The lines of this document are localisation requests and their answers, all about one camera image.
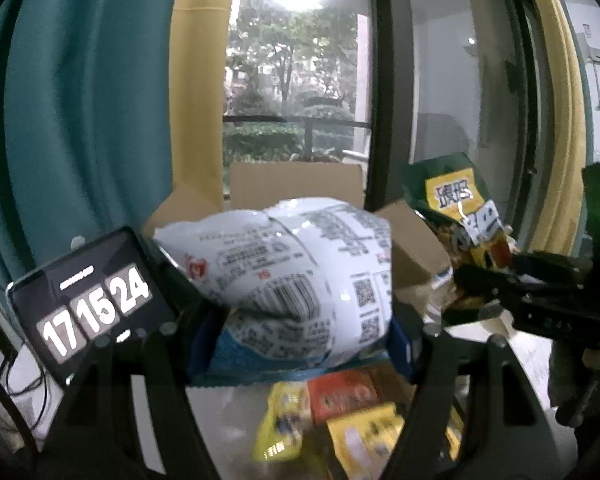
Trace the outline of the yellow black snack bag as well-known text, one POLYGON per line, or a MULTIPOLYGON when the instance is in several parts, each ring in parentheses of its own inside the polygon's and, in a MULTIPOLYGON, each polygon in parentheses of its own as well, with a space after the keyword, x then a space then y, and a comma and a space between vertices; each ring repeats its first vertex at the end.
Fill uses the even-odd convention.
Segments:
POLYGON ((336 459, 348 479, 378 479, 404 426, 396 404, 385 403, 333 418, 327 429, 336 459))

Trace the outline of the green yellow chip bag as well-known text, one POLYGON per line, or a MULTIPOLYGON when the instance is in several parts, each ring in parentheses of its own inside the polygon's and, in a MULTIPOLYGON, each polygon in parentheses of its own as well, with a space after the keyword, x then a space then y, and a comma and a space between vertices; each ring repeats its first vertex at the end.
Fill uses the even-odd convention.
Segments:
POLYGON ((404 167, 404 198, 449 261, 410 293, 420 312, 477 309, 495 300, 513 260, 512 244, 486 182, 462 152, 404 167))

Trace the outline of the yellow chips bag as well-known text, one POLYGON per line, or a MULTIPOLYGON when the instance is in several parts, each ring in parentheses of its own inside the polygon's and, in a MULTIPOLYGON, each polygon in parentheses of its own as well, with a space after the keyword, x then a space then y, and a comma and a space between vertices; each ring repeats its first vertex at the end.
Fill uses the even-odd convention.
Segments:
POLYGON ((289 462, 301 454, 303 436, 313 426, 306 382, 276 382, 253 443, 256 462, 289 462))

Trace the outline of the white snack bag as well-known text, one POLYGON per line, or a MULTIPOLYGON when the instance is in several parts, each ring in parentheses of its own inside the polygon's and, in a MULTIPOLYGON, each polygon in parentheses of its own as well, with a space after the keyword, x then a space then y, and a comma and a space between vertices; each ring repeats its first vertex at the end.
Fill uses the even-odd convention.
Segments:
POLYGON ((269 375, 364 356, 392 318, 388 220, 328 197, 158 228, 157 245, 227 315, 208 372, 269 375))

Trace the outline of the tablet showing clock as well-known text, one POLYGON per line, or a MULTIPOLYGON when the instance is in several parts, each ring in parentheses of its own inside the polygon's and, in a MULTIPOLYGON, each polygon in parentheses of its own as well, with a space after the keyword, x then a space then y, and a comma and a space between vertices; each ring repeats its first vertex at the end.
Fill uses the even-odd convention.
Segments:
POLYGON ((6 298, 32 351, 62 385, 97 338, 148 334, 174 320, 156 271, 142 238, 124 226, 9 284, 6 298))

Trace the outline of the red orange snack box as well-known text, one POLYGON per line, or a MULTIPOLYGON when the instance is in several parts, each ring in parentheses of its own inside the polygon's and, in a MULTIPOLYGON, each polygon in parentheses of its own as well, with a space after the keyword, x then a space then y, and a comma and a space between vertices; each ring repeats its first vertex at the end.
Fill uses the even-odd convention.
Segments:
POLYGON ((409 404, 415 392, 388 361, 318 376, 306 385, 316 424, 388 402, 409 404))

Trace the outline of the teal curtain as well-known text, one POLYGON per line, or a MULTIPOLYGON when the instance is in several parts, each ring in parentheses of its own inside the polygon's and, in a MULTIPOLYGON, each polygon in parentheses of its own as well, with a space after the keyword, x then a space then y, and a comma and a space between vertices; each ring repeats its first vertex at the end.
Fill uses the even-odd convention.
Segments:
POLYGON ((173 0, 0 7, 0 285, 171 193, 173 0))

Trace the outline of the yellow curtain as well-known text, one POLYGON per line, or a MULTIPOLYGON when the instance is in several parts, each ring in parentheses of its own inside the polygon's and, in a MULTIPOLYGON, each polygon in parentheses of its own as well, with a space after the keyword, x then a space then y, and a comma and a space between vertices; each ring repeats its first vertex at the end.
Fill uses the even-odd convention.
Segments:
POLYGON ((208 200, 223 198, 224 77, 232 0, 174 0, 169 101, 172 174, 208 200))

